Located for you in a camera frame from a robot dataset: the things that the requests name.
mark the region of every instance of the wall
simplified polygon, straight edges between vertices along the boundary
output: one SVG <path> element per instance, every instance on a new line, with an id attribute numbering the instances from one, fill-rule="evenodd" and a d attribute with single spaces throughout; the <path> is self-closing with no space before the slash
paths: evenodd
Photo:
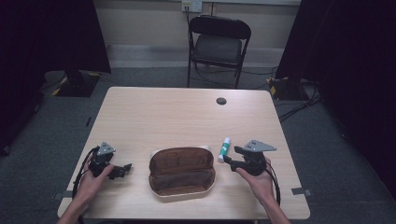
<path id="1" fill-rule="evenodd" d="M 266 4 L 203 2 L 203 14 L 213 12 L 246 22 L 252 30 L 251 48 L 283 49 L 297 14 L 298 0 L 262 1 Z M 187 19 L 181 12 L 180 1 L 94 0 L 94 3 L 107 45 L 188 46 Z"/>

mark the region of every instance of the wooden tabletop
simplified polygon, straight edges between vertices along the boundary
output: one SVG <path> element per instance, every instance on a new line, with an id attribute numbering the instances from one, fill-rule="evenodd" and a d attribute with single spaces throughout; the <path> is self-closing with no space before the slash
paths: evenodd
<path id="1" fill-rule="evenodd" d="M 226 99 L 225 105 L 217 103 Z M 90 149 L 107 142 L 117 151 L 111 163 L 133 164 L 124 178 L 107 180 L 84 213 L 89 218 L 136 219 L 266 219 L 263 207 L 248 183 L 231 172 L 226 163 L 214 162 L 213 188 L 188 200 L 162 201 L 149 186 L 149 155 L 169 147 L 210 146 L 219 155 L 225 137 L 231 138 L 228 156 L 242 161 L 233 146 L 255 139 L 277 148 L 265 152 L 275 169 L 281 189 L 281 208 L 290 219 L 310 216 L 288 144 L 273 101 L 267 91 L 110 88 L 82 150 L 68 190 L 73 188 L 79 167 Z M 58 210 L 61 216 L 70 198 Z"/>

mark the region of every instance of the small bottle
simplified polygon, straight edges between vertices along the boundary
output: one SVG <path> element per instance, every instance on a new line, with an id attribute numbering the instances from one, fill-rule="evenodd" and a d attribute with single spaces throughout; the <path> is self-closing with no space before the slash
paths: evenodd
<path id="1" fill-rule="evenodd" d="M 231 139 L 229 137 L 226 137 L 224 139 L 224 143 L 219 154 L 219 162 L 224 162 L 223 156 L 227 155 L 230 144 L 231 144 Z"/>

